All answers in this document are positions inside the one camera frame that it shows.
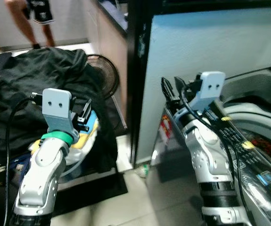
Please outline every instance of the white wall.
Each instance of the white wall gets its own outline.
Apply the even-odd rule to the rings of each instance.
[[[197,72],[227,76],[271,66],[271,8],[155,16],[144,89],[137,163],[153,151],[165,104],[160,78],[174,84]]]
[[[51,25],[56,44],[86,41],[83,0],[49,0],[55,22]],[[41,26],[31,20],[38,42],[45,43]],[[29,46],[16,28],[4,0],[0,0],[0,47]]]

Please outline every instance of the green ring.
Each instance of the green ring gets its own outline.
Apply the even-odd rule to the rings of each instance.
[[[73,143],[74,139],[68,135],[67,133],[64,133],[62,131],[53,131],[50,133],[44,134],[41,139],[46,139],[46,138],[58,138],[66,142],[69,146]]]

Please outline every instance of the black shorts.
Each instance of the black shorts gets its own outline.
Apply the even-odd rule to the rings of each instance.
[[[42,25],[53,22],[53,17],[49,7],[49,0],[26,0],[27,7],[23,10],[24,15],[29,20],[31,12],[34,12],[34,21]]]

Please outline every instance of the black cable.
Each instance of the black cable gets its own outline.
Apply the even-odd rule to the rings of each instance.
[[[9,116],[6,132],[5,132],[5,145],[6,145],[6,152],[7,152],[7,166],[6,166],[6,184],[5,184],[5,216],[4,216],[4,222],[3,226],[8,225],[8,205],[9,205],[9,163],[10,163],[10,148],[9,148],[9,130],[11,123],[14,119],[15,113],[17,110],[23,105],[25,102],[31,100],[30,97],[25,98],[14,107],[11,115]]]
[[[234,172],[234,167],[233,167],[233,161],[232,161],[232,158],[231,158],[231,154],[230,154],[230,150],[228,148],[228,145],[226,144],[226,142],[229,142],[228,140],[226,140],[220,132],[216,131],[215,128],[213,128],[211,125],[209,125],[206,121],[204,121],[202,118],[199,117],[199,115],[193,111],[193,109],[189,106],[188,104],[188,100],[187,98],[185,97],[185,87],[182,88],[181,90],[181,100],[182,102],[184,103],[186,109],[189,111],[189,113],[191,113],[195,119],[197,119],[198,121],[200,121],[202,124],[204,124],[208,129],[210,129],[211,131],[213,131],[218,137],[219,139],[222,141],[222,144],[226,150],[226,153],[227,153],[227,156],[228,156],[228,159],[230,161],[230,166],[231,166],[231,170],[232,170],[232,175],[233,175],[233,172]],[[239,186],[239,193],[240,193],[240,198],[241,198],[241,201],[243,203],[243,206],[246,210],[246,212],[248,213],[249,210],[247,208],[247,205],[246,205],[246,202],[245,202],[245,199],[244,199],[244,196],[243,196],[243,190],[242,190],[242,183],[241,183],[241,169],[240,169],[240,162],[239,162],[239,155],[238,155],[238,151],[236,148],[234,148],[233,144],[231,142],[229,142],[229,144],[232,146],[232,148],[234,149],[234,152],[236,154],[236,162],[237,162],[237,177],[238,177],[238,186]]]

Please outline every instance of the black jacket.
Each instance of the black jacket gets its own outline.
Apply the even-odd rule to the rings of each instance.
[[[77,97],[73,111],[80,113],[91,98],[100,130],[86,157],[97,172],[109,171],[117,159],[115,134],[106,113],[105,101],[94,69],[86,64],[83,50],[44,48],[11,57],[0,74],[0,163],[5,164],[5,127],[11,110],[32,92],[45,88],[68,90]],[[28,103],[19,110],[10,130],[11,156],[24,153],[29,144],[46,133],[47,124],[41,108]]]

